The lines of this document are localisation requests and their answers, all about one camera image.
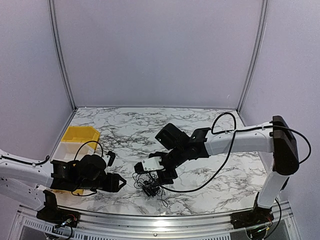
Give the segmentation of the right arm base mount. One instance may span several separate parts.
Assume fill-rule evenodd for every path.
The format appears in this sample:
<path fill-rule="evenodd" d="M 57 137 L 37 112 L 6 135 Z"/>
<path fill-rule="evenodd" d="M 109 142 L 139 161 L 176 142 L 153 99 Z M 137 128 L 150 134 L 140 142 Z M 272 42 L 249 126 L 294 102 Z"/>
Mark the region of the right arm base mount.
<path fill-rule="evenodd" d="M 239 211 L 230 215 L 230 223 L 233 225 L 234 229 L 261 225 L 264 223 L 272 222 L 274 220 L 272 208 L 259 207 L 258 197 L 259 193 L 257 193 L 255 197 L 254 205 L 251 210 Z"/>

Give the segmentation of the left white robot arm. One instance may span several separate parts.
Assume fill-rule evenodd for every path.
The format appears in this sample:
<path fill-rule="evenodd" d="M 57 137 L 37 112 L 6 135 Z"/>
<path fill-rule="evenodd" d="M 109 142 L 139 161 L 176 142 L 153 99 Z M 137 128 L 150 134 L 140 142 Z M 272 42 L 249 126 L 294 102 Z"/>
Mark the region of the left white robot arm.
<path fill-rule="evenodd" d="M 52 190 L 90 190 L 117 193 L 126 184 L 118 173 L 107 172 L 116 155 L 86 154 L 80 160 L 38 160 L 0 152 L 0 192 L 23 205 L 39 211 L 53 223 L 63 219 L 63 211 L 49 199 L 56 200 Z"/>

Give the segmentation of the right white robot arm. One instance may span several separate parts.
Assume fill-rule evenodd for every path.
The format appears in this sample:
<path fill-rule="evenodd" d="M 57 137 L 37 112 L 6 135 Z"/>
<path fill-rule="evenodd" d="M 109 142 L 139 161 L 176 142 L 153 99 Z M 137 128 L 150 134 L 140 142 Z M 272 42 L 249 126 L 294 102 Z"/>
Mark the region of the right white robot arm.
<path fill-rule="evenodd" d="M 272 207 L 288 178 L 300 166 L 296 138 L 279 115 L 273 116 L 270 122 L 220 133 L 205 127 L 187 135 L 169 123 L 155 138 L 168 152 L 150 154 L 148 159 L 142 161 L 142 170 L 147 173 L 155 171 L 160 183 L 164 185 L 171 184 L 176 179 L 176 168 L 188 160 L 224 153 L 272 153 L 273 165 L 257 195 L 256 206 L 247 214 L 247 219 L 252 224 L 260 223 L 267 216 L 267 209 Z"/>

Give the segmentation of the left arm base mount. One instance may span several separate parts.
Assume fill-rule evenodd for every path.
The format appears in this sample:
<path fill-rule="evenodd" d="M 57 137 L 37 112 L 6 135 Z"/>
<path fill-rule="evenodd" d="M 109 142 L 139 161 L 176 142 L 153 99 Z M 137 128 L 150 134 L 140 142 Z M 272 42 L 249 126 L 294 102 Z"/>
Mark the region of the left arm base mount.
<path fill-rule="evenodd" d="M 70 225 L 75 228 L 78 225 L 80 213 L 73 210 L 58 207 L 56 195 L 44 190 L 43 207 L 37 211 L 36 218 L 59 226 Z"/>

